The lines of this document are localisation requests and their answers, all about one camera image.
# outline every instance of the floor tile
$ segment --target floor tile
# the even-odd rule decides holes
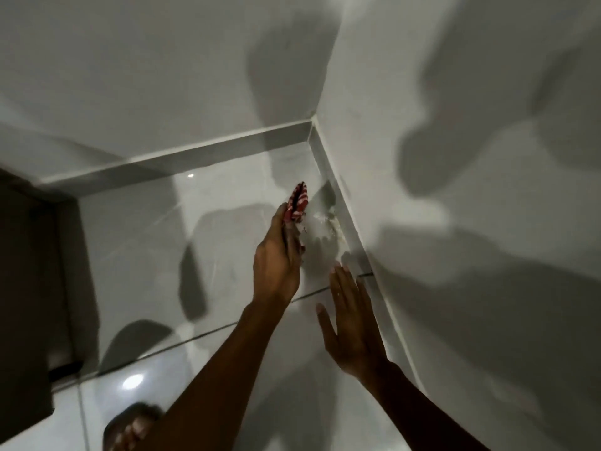
[[[315,316],[317,302],[332,311],[329,292],[318,293],[292,303],[274,332],[235,449],[408,450],[371,395],[327,355]],[[167,409],[231,330],[83,383],[90,450],[101,449],[106,424],[132,403]]]
[[[87,339],[97,352],[92,370],[236,321],[252,296],[254,250],[301,180],[310,204],[299,297],[325,287],[329,266],[347,251],[307,143],[81,198],[83,241],[72,228],[61,240],[67,288],[90,282],[69,297],[76,346]],[[86,253],[74,256],[82,242]]]
[[[0,445],[1,451],[84,451],[78,387],[53,394],[54,413]]]

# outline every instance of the glossy floor tile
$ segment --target glossy floor tile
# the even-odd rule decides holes
[[[61,240],[76,349],[96,353],[86,371],[235,322],[252,297],[255,248],[301,180],[310,204],[300,297],[325,287],[348,249],[307,143],[87,196],[70,217],[59,210],[79,220],[63,222]]]
[[[53,394],[54,413],[0,445],[1,451],[85,451],[78,386]]]
[[[328,291],[292,303],[274,332],[235,449],[408,450],[380,406],[327,355],[315,316],[317,302],[332,308]],[[231,330],[84,382],[90,450],[101,449],[105,426],[132,403],[167,409]]]

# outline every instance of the wall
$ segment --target wall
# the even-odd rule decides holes
[[[418,378],[492,450],[598,448],[601,6],[368,1],[317,120]]]
[[[48,183],[306,120],[327,0],[3,0],[0,168]]]

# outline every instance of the person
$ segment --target person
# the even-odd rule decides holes
[[[269,339],[300,283],[301,245],[296,227],[282,222],[285,207],[257,247],[252,301],[228,339],[164,416],[134,408],[133,420],[106,449],[232,449]],[[337,333],[325,307],[316,307],[325,348],[375,397],[410,448],[486,450],[388,360],[364,283],[339,264],[329,282]]]

